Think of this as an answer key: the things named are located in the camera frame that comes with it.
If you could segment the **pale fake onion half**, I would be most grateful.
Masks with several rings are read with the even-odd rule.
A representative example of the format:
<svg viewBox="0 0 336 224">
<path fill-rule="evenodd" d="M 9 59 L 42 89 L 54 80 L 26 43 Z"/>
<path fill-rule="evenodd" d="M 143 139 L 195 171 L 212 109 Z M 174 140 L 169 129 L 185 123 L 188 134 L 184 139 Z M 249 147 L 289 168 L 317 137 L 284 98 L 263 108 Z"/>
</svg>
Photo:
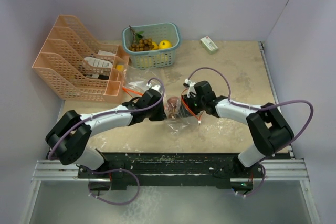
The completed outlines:
<svg viewBox="0 0 336 224">
<path fill-rule="evenodd" d="M 178 108 L 176 107 L 167 107 L 166 110 L 166 116 L 168 119 L 177 119 L 178 116 Z"/>
</svg>

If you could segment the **clear zip bag red seal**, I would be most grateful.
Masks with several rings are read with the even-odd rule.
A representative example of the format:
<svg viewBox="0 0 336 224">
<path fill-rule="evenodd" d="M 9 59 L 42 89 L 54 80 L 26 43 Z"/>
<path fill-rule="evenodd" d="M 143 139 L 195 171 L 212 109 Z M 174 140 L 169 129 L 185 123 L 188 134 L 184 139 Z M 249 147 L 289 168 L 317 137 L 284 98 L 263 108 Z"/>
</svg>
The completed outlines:
<svg viewBox="0 0 336 224">
<path fill-rule="evenodd" d="M 122 90 L 132 98 L 141 96 L 148 89 L 148 80 L 153 77 L 159 77 L 158 71 L 154 68 L 138 69 L 128 66 L 124 71 Z"/>
</svg>

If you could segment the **yellow fake bell pepper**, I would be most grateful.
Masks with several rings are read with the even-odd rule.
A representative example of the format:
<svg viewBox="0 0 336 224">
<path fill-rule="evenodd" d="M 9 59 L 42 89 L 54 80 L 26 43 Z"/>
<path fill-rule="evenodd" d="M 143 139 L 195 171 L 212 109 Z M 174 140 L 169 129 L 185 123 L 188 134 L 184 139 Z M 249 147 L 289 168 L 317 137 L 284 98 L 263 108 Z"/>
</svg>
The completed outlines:
<svg viewBox="0 0 336 224">
<path fill-rule="evenodd" d="M 159 47 L 158 47 L 157 43 L 152 42 L 151 48 L 152 48 L 152 50 L 158 50 Z"/>
</svg>

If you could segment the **yellow fake lemon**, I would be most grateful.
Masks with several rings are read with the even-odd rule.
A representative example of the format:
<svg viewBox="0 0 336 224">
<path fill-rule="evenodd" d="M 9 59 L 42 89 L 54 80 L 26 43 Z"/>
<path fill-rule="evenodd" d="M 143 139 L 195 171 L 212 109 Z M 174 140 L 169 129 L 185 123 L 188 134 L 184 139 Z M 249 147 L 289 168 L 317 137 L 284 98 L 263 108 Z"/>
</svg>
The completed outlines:
<svg viewBox="0 0 336 224">
<path fill-rule="evenodd" d="M 158 49 L 168 49 L 168 48 L 172 48 L 172 47 L 173 47 L 173 44 L 168 40 L 162 40 L 158 44 Z"/>
</svg>

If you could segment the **brown fake mushrooms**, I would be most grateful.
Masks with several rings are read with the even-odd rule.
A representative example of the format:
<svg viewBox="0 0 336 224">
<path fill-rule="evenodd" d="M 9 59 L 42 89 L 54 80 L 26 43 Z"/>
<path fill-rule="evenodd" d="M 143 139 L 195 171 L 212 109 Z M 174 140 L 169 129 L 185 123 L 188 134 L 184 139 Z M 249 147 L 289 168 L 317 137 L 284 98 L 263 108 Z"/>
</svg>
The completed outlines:
<svg viewBox="0 0 336 224">
<path fill-rule="evenodd" d="M 131 32 L 131 42 L 128 49 L 132 52 L 143 52 L 152 50 L 151 45 L 153 40 L 144 36 L 144 31 L 137 31 L 132 26 L 129 26 Z"/>
</svg>

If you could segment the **brown fake potato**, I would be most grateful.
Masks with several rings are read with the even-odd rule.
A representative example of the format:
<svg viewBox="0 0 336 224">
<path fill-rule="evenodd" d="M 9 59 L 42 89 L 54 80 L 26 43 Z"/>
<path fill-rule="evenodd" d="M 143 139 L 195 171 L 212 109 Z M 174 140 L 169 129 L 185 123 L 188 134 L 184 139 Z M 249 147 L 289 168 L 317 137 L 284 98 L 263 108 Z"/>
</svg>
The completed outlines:
<svg viewBox="0 0 336 224">
<path fill-rule="evenodd" d="M 167 100 L 167 104 L 172 108 L 177 108 L 181 105 L 179 97 L 176 96 L 169 97 Z"/>
</svg>

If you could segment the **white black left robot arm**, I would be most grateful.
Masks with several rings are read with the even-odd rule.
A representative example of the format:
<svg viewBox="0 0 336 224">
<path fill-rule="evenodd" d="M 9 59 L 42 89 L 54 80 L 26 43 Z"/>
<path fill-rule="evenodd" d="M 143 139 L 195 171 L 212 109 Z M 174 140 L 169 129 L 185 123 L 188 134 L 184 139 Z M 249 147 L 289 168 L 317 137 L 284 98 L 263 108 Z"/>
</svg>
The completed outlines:
<svg viewBox="0 0 336 224">
<path fill-rule="evenodd" d="M 79 114 L 67 111 L 47 134 L 45 141 L 51 148 L 49 159 L 57 158 L 63 165 L 77 164 L 90 170 L 96 178 L 108 172 L 103 154 L 88 146 L 91 137 L 102 132 L 143 122 L 163 121 L 163 94 L 153 88 L 133 100 L 102 112 Z"/>
</svg>

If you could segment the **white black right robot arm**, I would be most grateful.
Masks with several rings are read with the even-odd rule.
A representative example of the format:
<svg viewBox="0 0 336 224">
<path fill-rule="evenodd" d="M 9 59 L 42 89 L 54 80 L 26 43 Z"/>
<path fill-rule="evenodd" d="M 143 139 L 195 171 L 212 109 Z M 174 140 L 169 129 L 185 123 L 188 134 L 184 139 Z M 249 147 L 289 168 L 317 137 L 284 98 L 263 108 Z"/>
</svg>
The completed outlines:
<svg viewBox="0 0 336 224">
<path fill-rule="evenodd" d="M 228 97 L 216 96 L 207 81 L 193 82 L 186 79 L 187 94 L 182 95 L 183 105 L 191 115 L 205 112 L 216 118 L 230 119 L 248 126 L 253 144 L 238 155 L 234 173 L 246 177 L 252 166 L 263 158 L 272 156 L 284 148 L 294 138 L 294 133 L 277 108 L 272 103 L 250 106 L 236 103 Z"/>
</svg>

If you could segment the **small yellow item in organizer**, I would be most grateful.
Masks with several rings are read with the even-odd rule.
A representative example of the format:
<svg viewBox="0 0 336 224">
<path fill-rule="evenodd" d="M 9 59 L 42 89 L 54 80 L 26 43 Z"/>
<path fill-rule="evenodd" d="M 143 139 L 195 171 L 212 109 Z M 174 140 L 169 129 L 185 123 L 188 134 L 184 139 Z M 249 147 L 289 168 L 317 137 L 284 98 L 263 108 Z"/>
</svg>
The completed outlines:
<svg viewBox="0 0 336 224">
<path fill-rule="evenodd" d="M 118 64 L 118 65 L 116 65 L 116 67 L 115 67 L 119 72 L 123 72 L 124 71 L 124 65 L 122 65 L 122 64 Z"/>
</svg>

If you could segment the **small white green box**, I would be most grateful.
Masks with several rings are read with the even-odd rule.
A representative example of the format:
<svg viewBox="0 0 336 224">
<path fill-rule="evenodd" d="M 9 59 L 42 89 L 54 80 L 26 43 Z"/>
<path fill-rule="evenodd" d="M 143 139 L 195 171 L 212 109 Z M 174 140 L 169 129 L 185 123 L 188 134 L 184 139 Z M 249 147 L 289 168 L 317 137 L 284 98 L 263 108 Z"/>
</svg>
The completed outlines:
<svg viewBox="0 0 336 224">
<path fill-rule="evenodd" d="M 200 43 L 209 54 L 213 54 L 218 50 L 218 46 L 210 39 L 209 36 L 201 38 Z"/>
</svg>

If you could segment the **light blue plastic basket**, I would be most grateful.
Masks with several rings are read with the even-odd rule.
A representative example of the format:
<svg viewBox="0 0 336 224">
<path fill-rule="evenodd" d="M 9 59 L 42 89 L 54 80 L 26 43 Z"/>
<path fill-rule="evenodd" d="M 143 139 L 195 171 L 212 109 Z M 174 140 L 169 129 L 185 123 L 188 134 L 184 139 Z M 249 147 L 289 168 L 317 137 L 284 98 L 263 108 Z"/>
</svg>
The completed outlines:
<svg viewBox="0 0 336 224">
<path fill-rule="evenodd" d="M 147 69 L 170 66 L 182 42 L 174 23 L 128 26 L 122 32 L 122 46 L 133 67 Z"/>
</svg>

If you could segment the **orange mesh file organizer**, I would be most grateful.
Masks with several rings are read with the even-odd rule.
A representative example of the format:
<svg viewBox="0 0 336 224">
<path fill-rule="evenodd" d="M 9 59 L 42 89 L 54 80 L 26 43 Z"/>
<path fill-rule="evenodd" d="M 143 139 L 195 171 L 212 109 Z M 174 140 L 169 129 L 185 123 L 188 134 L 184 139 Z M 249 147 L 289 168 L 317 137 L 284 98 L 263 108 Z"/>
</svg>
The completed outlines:
<svg viewBox="0 0 336 224">
<path fill-rule="evenodd" d="M 98 56 L 99 50 L 116 54 L 113 68 L 107 68 L 111 71 L 108 80 L 84 76 L 84 57 L 94 54 L 108 59 Z M 63 100 L 120 103 L 129 61 L 121 45 L 96 40 L 76 16 L 59 15 L 32 68 Z M 123 72 L 116 69 L 118 64 L 124 65 Z"/>
</svg>

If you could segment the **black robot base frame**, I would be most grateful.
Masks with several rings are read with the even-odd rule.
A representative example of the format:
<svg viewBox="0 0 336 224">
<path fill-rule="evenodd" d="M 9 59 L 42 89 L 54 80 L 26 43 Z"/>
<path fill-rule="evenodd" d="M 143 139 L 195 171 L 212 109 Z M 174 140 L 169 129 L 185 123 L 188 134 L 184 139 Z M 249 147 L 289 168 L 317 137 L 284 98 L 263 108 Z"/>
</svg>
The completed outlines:
<svg viewBox="0 0 336 224">
<path fill-rule="evenodd" d="M 265 177 L 260 163 L 244 167 L 236 153 L 105 153 L 96 173 L 77 165 L 78 176 L 93 191 L 128 186 L 194 186 L 249 192 L 253 180 Z"/>
</svg>

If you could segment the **aluminium rail frame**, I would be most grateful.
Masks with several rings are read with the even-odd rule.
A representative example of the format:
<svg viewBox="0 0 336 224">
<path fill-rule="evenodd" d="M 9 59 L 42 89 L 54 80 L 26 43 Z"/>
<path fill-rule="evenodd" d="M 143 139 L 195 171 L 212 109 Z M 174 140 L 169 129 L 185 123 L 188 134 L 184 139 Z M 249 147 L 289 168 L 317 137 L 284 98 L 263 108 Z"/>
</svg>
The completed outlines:
<svg viewBox="0 0 336 224">
<path fill-rule="evenodd" d="M 42 182 L 76 181 L 78 167 L 62 165 L 60 161 L 38 160 L 30 182 L 28 198 L 19 223 L 30 223 Z"/>
</svg>

